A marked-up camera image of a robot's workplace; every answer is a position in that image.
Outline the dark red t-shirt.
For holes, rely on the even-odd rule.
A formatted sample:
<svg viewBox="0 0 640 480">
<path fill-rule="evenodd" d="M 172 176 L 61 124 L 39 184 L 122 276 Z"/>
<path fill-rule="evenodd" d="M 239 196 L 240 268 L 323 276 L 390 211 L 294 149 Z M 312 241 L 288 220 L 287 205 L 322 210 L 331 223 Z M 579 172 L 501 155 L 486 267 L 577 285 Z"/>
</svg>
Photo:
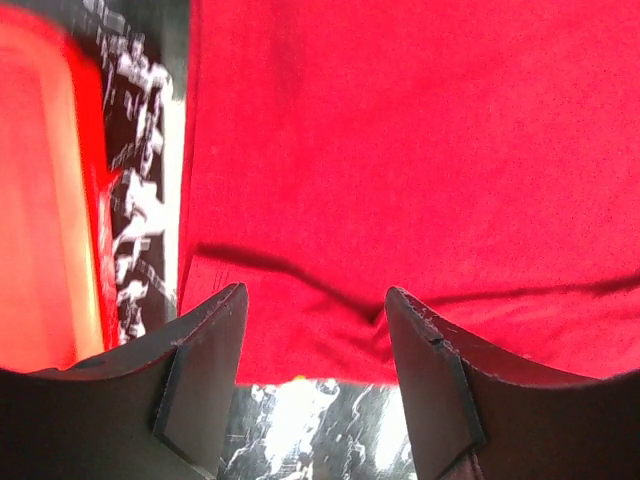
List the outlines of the dark red t-shirt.
<svg viewBox="0 0 640 480">
<path fill-rule="evenodd" d="M 393 286 L 636 369 L 638 3 L 194 2 L 179 307 L 237 282 L 241 384 L 393 381 Z"/>
</svg>

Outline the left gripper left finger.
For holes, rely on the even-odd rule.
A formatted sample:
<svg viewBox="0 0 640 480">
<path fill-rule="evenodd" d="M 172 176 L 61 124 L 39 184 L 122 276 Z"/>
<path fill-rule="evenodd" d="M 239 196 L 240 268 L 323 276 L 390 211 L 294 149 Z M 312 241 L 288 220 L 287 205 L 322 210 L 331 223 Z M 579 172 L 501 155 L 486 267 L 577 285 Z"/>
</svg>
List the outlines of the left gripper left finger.
<svg viewBox="0 0 640 480">
<path fill-rule="evenodd" d="M 248 311 L 231 284 L 67 370 L 1 374 L 5 479 L 212 479 Z"/>
</svg>

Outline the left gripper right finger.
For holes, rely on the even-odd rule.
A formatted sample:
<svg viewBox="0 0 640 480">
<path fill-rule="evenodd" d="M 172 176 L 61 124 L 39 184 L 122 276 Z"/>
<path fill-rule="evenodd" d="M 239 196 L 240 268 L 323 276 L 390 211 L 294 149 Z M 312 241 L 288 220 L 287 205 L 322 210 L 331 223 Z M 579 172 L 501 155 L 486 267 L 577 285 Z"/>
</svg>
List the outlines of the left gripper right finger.
<svg viewBox="0 0 640 480">
<path fill-rule="evenodd" d="M 421 479 L 635 479 L 639 374 L 604 380 L 512 354 L 400 288 L 385 311 Z"/>
</svg>

